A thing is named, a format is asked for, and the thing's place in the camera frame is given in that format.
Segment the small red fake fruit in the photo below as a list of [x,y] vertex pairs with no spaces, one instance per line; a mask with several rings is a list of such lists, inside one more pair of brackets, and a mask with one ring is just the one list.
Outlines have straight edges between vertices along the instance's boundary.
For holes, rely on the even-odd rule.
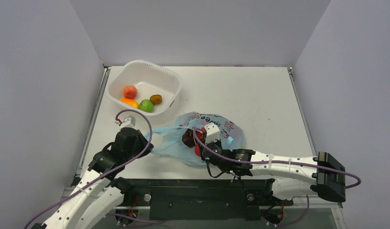
[[202,150],[201,150],[201,146],[200,146],[199,144],[196,144],[196,145],[195,145],[194,152],[195,152],[195,154],[196,154],[198,157],[201,157],[201,152],[202,152]]

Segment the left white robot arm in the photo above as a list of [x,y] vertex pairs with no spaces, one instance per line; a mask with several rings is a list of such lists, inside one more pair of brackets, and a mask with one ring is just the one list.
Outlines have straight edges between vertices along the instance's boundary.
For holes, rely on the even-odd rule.
[[72,193],[47,208],[58,209],[32,228],[90,229],[114,207],[131,204],[135,198],[132,185],[125,178],[117,178],[117,174],[152,150],[151,139],[145,139],[134,128],[122,128],[113,142],[94,155]]

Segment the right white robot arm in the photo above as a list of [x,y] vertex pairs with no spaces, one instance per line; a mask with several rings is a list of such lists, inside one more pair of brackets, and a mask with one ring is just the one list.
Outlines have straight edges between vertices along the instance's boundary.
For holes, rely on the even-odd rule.
[[268,204],[310,195],[336,203],[346,200],[345,167],[327,152],[310,157],[285,157],[250,149],[223,150],[218,143],[209,143],[200,146],[200,156],[237,178],[272,177],[273,184],[261,191]]

